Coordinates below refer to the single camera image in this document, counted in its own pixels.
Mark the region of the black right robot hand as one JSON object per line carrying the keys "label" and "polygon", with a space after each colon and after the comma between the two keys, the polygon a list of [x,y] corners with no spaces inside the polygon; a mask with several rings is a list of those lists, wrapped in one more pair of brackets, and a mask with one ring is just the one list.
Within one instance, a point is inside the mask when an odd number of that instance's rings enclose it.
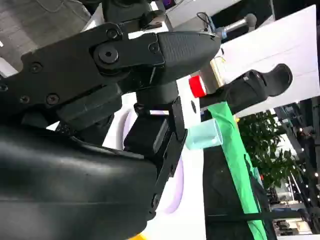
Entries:
{"label": "black right robot hand", "polygon": [[187,138],[177,80],[209,32],[130,39],[105,23],[22,56],[0,81],[0,237],[125,240],[155,217]]}

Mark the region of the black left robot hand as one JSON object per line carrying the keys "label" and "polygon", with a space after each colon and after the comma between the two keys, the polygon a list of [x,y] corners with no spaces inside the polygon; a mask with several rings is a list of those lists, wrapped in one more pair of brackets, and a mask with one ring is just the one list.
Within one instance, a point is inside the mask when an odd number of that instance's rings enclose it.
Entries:
{"label": "black left robot hand", "polygon": [[103,0],[105,22],[124,27],[128,32],[138,32],[162,27],[166,15],[163,10],[153,10],[151,0]]}

